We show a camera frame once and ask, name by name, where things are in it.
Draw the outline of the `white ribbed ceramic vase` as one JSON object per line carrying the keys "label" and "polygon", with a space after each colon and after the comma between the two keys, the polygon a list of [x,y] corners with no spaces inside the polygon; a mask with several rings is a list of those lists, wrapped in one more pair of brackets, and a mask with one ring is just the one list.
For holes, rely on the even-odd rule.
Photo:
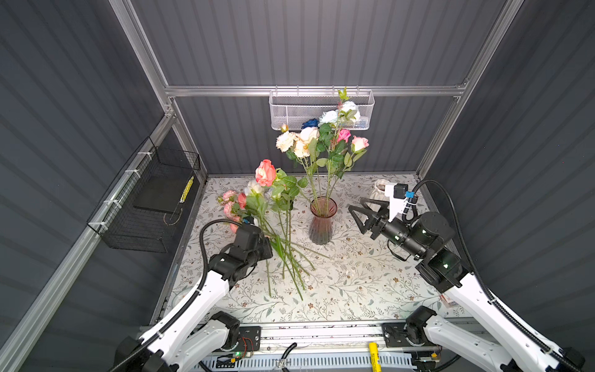
{"label": "white ribbed ceramic vase", "polygon": [[373,190],[370,194],[370,198],[374,200],[381,200],[388,202],[390,200],[387,195],[385,195],[385,189],[387,185],[390,184],[390,181],[386,179],[378,179],[375,181],[373,185]]}

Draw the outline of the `bundle of artificial flowers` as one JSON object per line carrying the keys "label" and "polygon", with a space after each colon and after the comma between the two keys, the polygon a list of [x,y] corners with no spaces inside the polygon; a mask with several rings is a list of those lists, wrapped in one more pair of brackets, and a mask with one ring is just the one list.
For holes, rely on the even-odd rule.
{"label": "bundle of artificial flowers", "polygon": [[228,190],[217,198],[225,217],[263,230],[274,255],[281,261],[281,277],[289,277],[298,293],[307,289],[304,277],[315,269],[306,256],[308,251],[315,251],[294,240],[297,226],[292,222],[292,212],[305,184],[304,178],[295,176],[283,176],[270,186],[250,181],[243,192]]}

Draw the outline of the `coral red rose stem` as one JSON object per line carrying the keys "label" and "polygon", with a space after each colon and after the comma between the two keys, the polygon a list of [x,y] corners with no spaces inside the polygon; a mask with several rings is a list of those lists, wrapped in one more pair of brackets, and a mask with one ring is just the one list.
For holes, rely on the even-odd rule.
{"label": "coral red rose stem", "polygon": [[255,170],[255,181],[260,187],[271,191],[270,199],[275,212],[293,210],[295,199],[308,185],[307,178],[287,175],[268,159],[261,161]]}

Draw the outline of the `light pink rose stem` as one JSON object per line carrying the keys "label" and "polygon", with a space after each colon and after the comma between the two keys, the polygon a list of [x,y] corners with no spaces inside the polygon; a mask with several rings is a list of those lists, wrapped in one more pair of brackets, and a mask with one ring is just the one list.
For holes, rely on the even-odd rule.
{"label": "light pink rose stem", "polygon": [[[350,137],[349,153],[347,153],[347,155],[345,156],[345,166],[346,166],[345,173],[353,170],[356,162],[367,153],[367,148],[369,147],[369,145],[370,145],[369,140],[365,137],[362,137],[362,136],[351,136]],[[333,163],[331,161],[332,155],[333,155],[333,149],[329,153],[329,163],[328,163],[328,173],[331,178],[331,183],[333,182]]]}

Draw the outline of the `cream pink rose stem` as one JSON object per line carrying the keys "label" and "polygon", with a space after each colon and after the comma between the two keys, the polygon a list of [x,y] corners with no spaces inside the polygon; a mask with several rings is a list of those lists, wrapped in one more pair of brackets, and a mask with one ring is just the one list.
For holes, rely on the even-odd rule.
{"label": "cream pink rose stem", "polygon": [[313,202],[316,210],[321,211],[319,193],[315,185],[315,176],[318,171],[318,157],[325,149],[325,137],[329,134],[331,126],[324,123],[321,126],[310,126],[302,129],[297,135],[294,153],[305,169],[308,184],[311,187]]}

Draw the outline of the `white peony flower stem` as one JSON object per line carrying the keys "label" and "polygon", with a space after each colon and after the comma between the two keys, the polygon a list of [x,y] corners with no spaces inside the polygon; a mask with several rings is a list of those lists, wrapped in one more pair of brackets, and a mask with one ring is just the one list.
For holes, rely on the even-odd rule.
{"label": "white peony flower stem", "polygon": [[284,124],[280,131],[281,135],[276,140],[277,149],[285,153],[291,160],[301,164],[305,172],[308,173],[310,168],[308,158],[311,156],[309,145],[317,138],[316,129],[307,128],[296,133],[291,132],[288,125]]}

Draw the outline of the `white green peony stem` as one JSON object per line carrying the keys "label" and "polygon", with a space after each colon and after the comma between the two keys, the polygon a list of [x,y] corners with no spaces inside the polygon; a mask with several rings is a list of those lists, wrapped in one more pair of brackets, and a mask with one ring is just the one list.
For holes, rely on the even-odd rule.
{"label": "white green peony stem", "polygon": [[325,149],[320,153],[320,159],[317,161],[319,167],[324,167],[327,172],[327,188],[325,197],[331,198],[330,191],[331,178],[328,173],[329,153],[333,148],[333,141],[341,129],[347,129],[352,134],[352,128],[361,118],[359,106],[348,96],[347,88],[339,89],[339,104],[334,110],[327,111],[319,118],[319,126],[328,123],[331,126],[329,134],[325,137]]}

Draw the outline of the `blue rose stem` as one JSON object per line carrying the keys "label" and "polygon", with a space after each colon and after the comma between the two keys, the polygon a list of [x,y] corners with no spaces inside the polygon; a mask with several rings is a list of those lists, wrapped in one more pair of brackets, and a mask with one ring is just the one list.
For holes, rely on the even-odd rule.
{"label": "blue rose stem", "polygon": [[314,118],[314,119],[310,119],[306,122],[303,122],[301,130],[305,130],[307,128],[318,128],[318,127],[319,127],[319,120]]}

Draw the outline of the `magenta rose stem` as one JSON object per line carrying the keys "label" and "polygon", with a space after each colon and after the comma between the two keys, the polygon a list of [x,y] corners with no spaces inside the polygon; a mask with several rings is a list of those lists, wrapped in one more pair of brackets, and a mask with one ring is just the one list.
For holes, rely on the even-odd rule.
{"label": "magenta rose stem", "polygon": [[333,193],[336,184],[345,173],[345,156],[349,153],[351,132],[347,129],[341,129],[333,141],[333,182],[331,183],[330,194]]}

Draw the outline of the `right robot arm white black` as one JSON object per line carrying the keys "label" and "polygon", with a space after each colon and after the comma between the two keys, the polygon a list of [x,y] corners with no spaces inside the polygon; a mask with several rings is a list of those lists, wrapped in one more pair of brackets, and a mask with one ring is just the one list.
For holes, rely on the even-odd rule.
{"label": "right robot arm white black", "polygon": [[[375,203],[377,211],[370,208]],[[391,214],[387,201],[362,198],[349,206],[361,233],[379,236],[405,250],[418,262],[416,269],[438,292],[463,307],[493,337],[486,341],[445,320],[426,306],[417,308],[405,321],[402,334],[414,346],[433,343],[485,371],[580,371],[584,356],[572,347],[551,341],[482,284],[477,271],[446,249],[455,236],[447,219],[426,212],[406,223]]]}

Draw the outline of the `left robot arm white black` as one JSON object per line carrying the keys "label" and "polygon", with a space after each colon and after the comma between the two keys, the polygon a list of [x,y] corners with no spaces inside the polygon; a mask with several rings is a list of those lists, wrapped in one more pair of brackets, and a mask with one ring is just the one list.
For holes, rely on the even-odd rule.
{"label": "left robot arm white black", "polygon": [[230,352],[237,347],[237,318],[217,312],[203,326],[198,324],[238,281],[249,275],[250,269],[273,257],[273,250],[260,227],[216,219],[199,233],[203,255],[206,229],[220,223],[238,227],[234,242],[204,261],[201,280],[161,321],[138,339],[127,337],[119,344],[112,371],[189,371],[209,354],[217,350]]}

